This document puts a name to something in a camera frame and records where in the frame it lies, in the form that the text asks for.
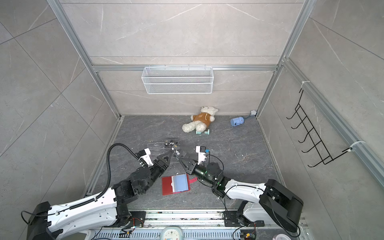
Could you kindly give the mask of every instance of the wire basket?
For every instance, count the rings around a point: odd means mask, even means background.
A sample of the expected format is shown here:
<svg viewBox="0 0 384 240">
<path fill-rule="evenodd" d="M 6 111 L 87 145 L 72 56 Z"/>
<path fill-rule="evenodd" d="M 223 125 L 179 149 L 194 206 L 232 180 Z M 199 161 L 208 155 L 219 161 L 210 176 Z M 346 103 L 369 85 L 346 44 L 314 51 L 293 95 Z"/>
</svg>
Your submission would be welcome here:
<svg viewBox="0 0 384 240">
<path fill-rule="evenodd" d="M 148 94 L 212 93 L 212 67 L 146 67 L 141 76 Z"/>
</svg>

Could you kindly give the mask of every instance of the white teddy bear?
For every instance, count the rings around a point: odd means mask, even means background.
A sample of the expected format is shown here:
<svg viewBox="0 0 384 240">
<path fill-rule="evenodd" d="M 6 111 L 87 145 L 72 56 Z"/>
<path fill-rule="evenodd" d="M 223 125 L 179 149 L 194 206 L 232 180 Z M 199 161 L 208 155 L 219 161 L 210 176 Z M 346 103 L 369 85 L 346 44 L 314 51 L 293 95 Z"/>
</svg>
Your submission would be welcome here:
<svg viewBox="0 0 384 240">
<path fill-rule="evenodd" d="M 209 124 L 215 120 L 214 115 L 217 111 L 217 108 L 211 106 L 202 107 L 199 115 L 191 116 L 192 122 L 183 125 L 183 131 L 191 132 L 196 129 L 198 132 L 204 132 Z"/>
</svg>

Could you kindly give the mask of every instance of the marble tile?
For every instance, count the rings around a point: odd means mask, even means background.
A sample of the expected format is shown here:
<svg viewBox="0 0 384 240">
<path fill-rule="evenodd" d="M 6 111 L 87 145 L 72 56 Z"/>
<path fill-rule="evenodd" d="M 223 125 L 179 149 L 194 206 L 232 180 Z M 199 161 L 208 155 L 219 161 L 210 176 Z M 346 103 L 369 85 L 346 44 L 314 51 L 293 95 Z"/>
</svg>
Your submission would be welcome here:
<svg viewBox="0 0 384 240">
<path fill-rule="evenodd" d="M 82 198 L 82 193 L 88 184 L 103 147 L 104 143 L 88 127 L 42 202 L 49 201 L 51 205 L 55 205 Z"/>
<path fill-rule="evenodd" d="M 16 40 L 60 92 L 85 68 L 57 19 L 18 36 Z"/>
<path fill-rule="evenodd" d="M 28 230 L 28 227 L 25 227 L 23 233 L 21 234 L 21 236 L 19 237 L 18 240 L 25 240 L 26 239 L 27 230 Z"/>
<path fill-rule="evenodd" d="M 93 64 L 277 64 L 280 56 L 230 57 L 92 57 Z"/>
<path fill-rule="evenodd" d="M 279 56 L 301 6 L 63 4 L 90 56 L 153 57 Z"/>
<path fill-rule="evenodd" d="M 55 18 L 46 0 L 3 0 L 0 3 L 0 22 L 14 37 Z"/>
<path fill-rule="evenodd" d="M 8 41 L 13 38 L 12 35 L 8 32 L 7 29 L 0 23 L 0 43 Z"/>
<path fill-rule="evenodd" d="M 0 45 L 0 155 L 60 92 L 14 40 Z"/>
<path fill-rule="evenodd" d="M 21 210 L 33 211 L 87 130 L 63 96 L 0 157 L 0 239 L 15 239 L 25 224 Z"/>
<path fill-rule="evenodd" d="M 215 71 L 214 91 L 265 90 L 272 71 Z"/>
<path fill-rule="evenodd" d="M 110 91 L 145 91 L 142 71 L 102 71 L 99 74 Z"/>
<path fill-rule="evenodd" d="M 384 192 L 355 155 L 347 153 L 327 165 L 320 164 L 314 168 L 307 166 L 319 162 L 319 155 L 314 149 L 308 153 L 300 151 L 306 151 L 313 145 L 309 139 L 302 144 L 298 142 L 298 140 L 302 141 L 305 136 L 302 129 L 300 130 L 303 128 L 302 126 L 296 130 L 290 130 L 292 124 L 294 127 L 298 124 L 297 117 L 291 120 L 285 118 L 290 117 L 294 112 L 294 107 L 300 97 L 299 89 L 300 84 L 293 79 L 289 72 L 284 71 L 272 91 L 270 100 L 284 126 L 288 129 L 295 147 L 299 150 L 300 158 L 340 237 L 352 240 L 380 239 L 381 218 L 384 214 L 384 207 L 381 206 L 381 203 L 384 202 Z M 348 145 L 340 138 L 306 93 L 303 94 L 300 103 L 321 135 L 330 154 L 333 157 L 341 154 L 341 151 Z"/>
<path fill-rule="evenodd" d="M 384 159 L 384 60 L 311 19 L 291 59 Z"/>
<path fill-rule="evenodd" d="M 116 117 L 106 101 L 103 102 L 96 116 L 89 125 L 96 135 L 107 143 L 108 137 L 116 123 Z"/>
<path fill-rule="evenodd" d="M 210 135 L 185 133 L 181 126 L 190 121 L 189 116 L 125 116 L 115 142 L 121 142 L 134 152 L 144 149 L 150 142 L 178 138 L 179 145 L 195 157 L 196 145 L 206 146 L 211 153 L 224 164 L 224 174 L 244 182 L 265 182 L 277 179 L 268 149 L 266 148 L 260 127 L 255 118 L 237 127 L 230 125 L 235 116 L 216 116 L 210 125 Z M 125 149 L 116 147 L 111 151 L 111 183 L 126 179 L 130 173 L 140 167 Z M 163 176 L 185 173 L 176 159 Z M 106 169 L 101 173 L 94 192 L 101 191 L 106 184 Z M 238 207 L 240 200 L 226 200 L 227 207 Z M 211 189 L 199 182 L 191 184 L 188 192 L 162 195 L 161 179 L 139 200 L 128 205 L 130 209 L 146 208 L 223 208 L 223 203 L 212 194 Z"/>
<path fill-rule="evenodd" d="M 60 0 L 61 3 L 303 3 L 304 0 Z"/>
<path fill-rule="evenodd" d="M 202 106 L 218 108 L 217 114 L 249 114 L 264 91 L 213 91 L 211 94 L 147 94 L 146 91 L 110 91 L 121 114 L 188 115 Z"/>
<path fill-rule="evenodd" d="M 103 71 L 100 76 L 110 91 L 145 91 L 140 71 Z M 265 90 L 271 71 L 215 71 L 214 91 Z"/>
<path fill-rule="evenodd" d="M 384 1 L 319 0 L 311 18 L 384 58 Z"/>
<path fill-rule="evenodd" d="M 79 74 L 65 89 L 63 96 L 88 124 L 91 124 L 92 119 L 104 102 L 104 96 L 88 70 L 84 70 Z"/>
</svg>

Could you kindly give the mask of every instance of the teddy bear leg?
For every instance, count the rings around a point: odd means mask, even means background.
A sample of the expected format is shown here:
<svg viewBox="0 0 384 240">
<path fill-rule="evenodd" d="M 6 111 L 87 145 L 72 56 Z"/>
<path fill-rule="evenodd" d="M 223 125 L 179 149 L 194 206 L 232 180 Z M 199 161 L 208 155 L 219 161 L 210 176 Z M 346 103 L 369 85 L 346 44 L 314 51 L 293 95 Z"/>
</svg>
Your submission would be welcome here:
<svg viewBox="0 0 384 240">
<path fill-rule="evenodd" d="M 196 125 L 196 131 L 204 132 L 207 129 L 207 125 L 203 122 L 200 122 Z"/>
<path fill-rule="evenodd" d="M 182 129 L 184 132 L 192 132 L 195 130 L 197 122 L 190 122 L 183 125 Z"/>
</svg>

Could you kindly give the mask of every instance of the wall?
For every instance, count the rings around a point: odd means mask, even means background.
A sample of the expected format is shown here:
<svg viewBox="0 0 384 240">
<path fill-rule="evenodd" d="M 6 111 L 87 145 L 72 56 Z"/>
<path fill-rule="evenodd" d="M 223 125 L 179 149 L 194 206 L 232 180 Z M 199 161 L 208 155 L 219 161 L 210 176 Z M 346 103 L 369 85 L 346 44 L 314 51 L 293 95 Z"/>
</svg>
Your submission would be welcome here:
<svg viewBox="0 0 384 240">
<path fill-rule="evenodd" d="M 381 0 L 318 1 L 290 56 L 381 159 L 383 16 Z"/>
<path fill-rule="evenodd" d="M 383 160 L 382 1 L 319 0 L 290 56 Z M 304 200 L 315 239 L 382 239 L 384 191 L 353 153 L 324 165 L 295 115 L 300 84 L 284 69 L 260 116 L 288 188 Z M 346 143 L 304 92 L 301 105 L 333 157 Z M 320 154 L 326 151 L 319 146 Z"/>
<path fill-rule="evenodd" d="M 45 0 L 0 3 L 0 72 L 0 239 L 25 239 L 20 212 L 80 198 L 116 119 Z"/>
<path fill-rule="evenodd" d="M 94 64 L 277 64 L 298 0 L 62 0 Z M 101 72 L 122 114 L 256 109 L 272 72 L 215 72 L 212 94 L 145 92 L 139 72 Z"/>
</svg>

